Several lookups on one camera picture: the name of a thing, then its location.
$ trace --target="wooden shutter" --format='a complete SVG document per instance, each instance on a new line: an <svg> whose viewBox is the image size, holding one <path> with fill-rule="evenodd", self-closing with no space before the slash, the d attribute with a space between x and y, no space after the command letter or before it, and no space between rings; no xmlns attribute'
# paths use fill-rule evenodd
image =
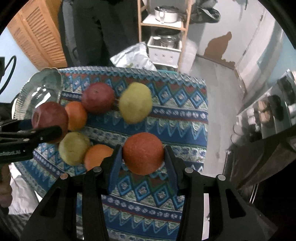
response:
<svg viewBox="0 0 296 241"><path fill-rule="evenodd" d="M8 24L19 47L39 70L67 67L54 22L45 0L30 0Z"/></svg>

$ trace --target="silver rivet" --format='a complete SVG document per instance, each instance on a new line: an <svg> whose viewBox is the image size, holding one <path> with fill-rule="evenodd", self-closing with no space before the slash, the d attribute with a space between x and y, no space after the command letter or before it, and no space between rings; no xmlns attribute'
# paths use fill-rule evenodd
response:
<svg viewBox="0 0 296 241"><path fill-rule="evenodd" d="M224 175L219 175L219 176L218 176L218 179L219 179L220 181L225 181L225 180L226 180L226 177L225 177Z"/></svg>
<svg viewBox="0 0 296 241"><path fill-rule="evenodd" d="M93 170L94 170L94 172L100 172L102 170L102 168L101 167L94 167Z"/></svg>
<svg viewBox="0 0 296 241"><path fill-rule="evenodd" d="M62 180L65 180L65 179L68 178L68 174L67 174L67 173L63 173L62 175L60 175L60 178L61 178Z"/></svg>
<svg viewBox="0 0 296 241"><path fill-rule="evenodd" d="M186 167L185 172L187 173L193 173L193 169L191 167Z"/></svg>

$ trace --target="white box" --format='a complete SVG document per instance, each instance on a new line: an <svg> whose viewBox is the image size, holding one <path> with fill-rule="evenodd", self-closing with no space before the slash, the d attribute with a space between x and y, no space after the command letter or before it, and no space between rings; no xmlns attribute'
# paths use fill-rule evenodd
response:
<svg viewBox="0 0 296 241"><path fill-rule="evenodd" d="M179 41L178 49L154 45L153 36L148 41L149 58L154 64L178 68L178 61L182 50L182 41Z"/></svg>

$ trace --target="cord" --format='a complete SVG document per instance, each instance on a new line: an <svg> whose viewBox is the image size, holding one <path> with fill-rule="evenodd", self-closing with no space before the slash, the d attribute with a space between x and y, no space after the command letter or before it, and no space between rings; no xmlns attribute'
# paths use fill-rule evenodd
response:
<svg viewBox="0 0 296 241"><path fill-rule="evenodd" d="M5 84L4 84L4 85L2 86L2 88L0 89L0 95L2 94L2 92L3 92L3 91L5 90L5 88L7 87L8 83L9 83L9 81L10 81L12 75L13 75L13 72L14 72L14 70L15 70L15 66L16 66L16 64L17 64L17 57L14 55L14 56L11 57L11 59L10 59L9 62L8 62L8 64L6 65L6 67L5 67L5 71L7 70L8 66L10 65L10 63L11 63L12 60L13 60L13 66L12 66L12 69L11 69L11 71L10 71L10 74L9 74L9 76L8 76L8 78L7 78L6 82L5 82Z"/></svg>

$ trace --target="lemon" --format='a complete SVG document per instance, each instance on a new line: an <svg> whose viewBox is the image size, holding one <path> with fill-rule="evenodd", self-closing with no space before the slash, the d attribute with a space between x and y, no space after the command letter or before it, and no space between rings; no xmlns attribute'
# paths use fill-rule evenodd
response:
<svg viewBox="0 0 296 241"><path fill-rule="evenodd" d="M152 110L150 89L141 83L131 83L119 99L119 110L127 124L144 120Z"/></svg>
<svg viewBox="0 0 296 241"><path fill-rule="evenodd" d="M59 154L65 163L77 166L82 163L90 146L90 140L87 136L79 132L70 132L60 142Z"/></svg>

